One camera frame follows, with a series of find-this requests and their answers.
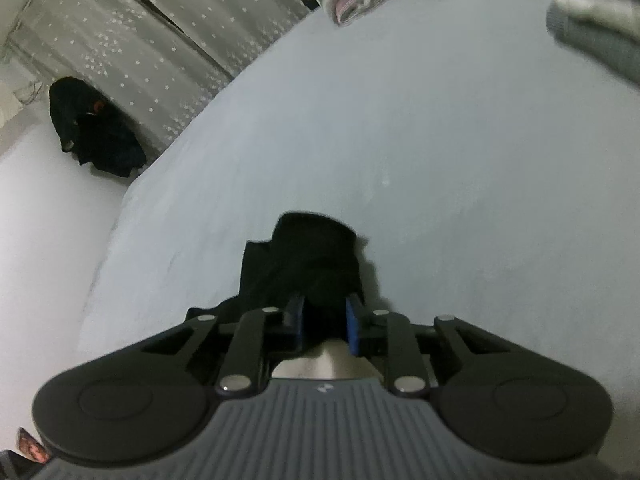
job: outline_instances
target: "black bag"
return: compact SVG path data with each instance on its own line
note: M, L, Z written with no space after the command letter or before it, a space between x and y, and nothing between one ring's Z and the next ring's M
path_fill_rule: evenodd
M73 77L49 89L51 121L63 152L75 153L80 165L129 176L146 163L146 155L125 117L96 89Z

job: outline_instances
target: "gray curtain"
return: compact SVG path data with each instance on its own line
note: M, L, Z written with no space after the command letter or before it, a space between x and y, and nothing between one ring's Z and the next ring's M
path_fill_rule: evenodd
M230 75L137 0L29 0L8 40L44 81L87 80L162 152Z
M234 76L308 14L300 0L150 1Z

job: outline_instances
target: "silver screw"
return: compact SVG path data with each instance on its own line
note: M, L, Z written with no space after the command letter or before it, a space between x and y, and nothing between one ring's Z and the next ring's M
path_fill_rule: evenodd
M220 381L220 387L226 392L241 392L251 386L251 379L246 375L228 375Z
M427 383L425 383L420 377L405 375L398 377L394 381L394 386L396 390L404 394L416 394L417 392L425 389L427 387Z

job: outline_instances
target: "black folded cloth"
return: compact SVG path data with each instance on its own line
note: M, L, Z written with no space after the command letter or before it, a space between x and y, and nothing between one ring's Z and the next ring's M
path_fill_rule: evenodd
M51 121L63 152L96 169L129 176L146 164L146 155L124 114L82 80L65 77L49 89Z
M283 308L294 294L305 297L305 336L311 344L346 339L345 299L362 300L356 234L346 225L312 213L280 217L267 242L247 242L237 296L212 309L190 308L186 319L214 314L238 322L255 308Z

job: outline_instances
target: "bed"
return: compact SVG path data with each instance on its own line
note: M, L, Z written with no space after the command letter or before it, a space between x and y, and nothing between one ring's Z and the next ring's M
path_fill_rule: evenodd
M640 470L640 95L554 44L550 1L310 15L130 187L79 350L234 295L247 240L321 212L362 238L372 306L455 314L602 381L602 457Z

